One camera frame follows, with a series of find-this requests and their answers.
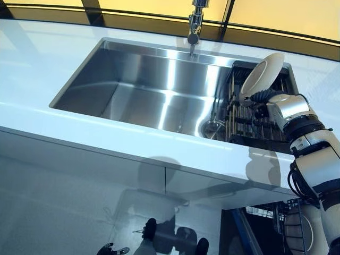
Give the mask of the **black silver robot right hand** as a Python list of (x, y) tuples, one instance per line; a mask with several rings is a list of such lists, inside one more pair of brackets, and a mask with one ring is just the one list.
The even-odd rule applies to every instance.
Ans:
[(244, 101), (246, 102), (255, 102), (255, 103), (265, 103), (272, 96), (274, 91), (272, 89), (266, 89), (259, 92), (254, 93), (251, 96), (245, 97)]

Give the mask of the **black silver robot left hand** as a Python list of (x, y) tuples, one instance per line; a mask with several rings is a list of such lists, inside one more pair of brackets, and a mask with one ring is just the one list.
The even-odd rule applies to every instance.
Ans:
[(130, 252), (128, 247), (113, 250), (114, 243), (106, 243), (97, 252), (97, 255), (124, 255)]

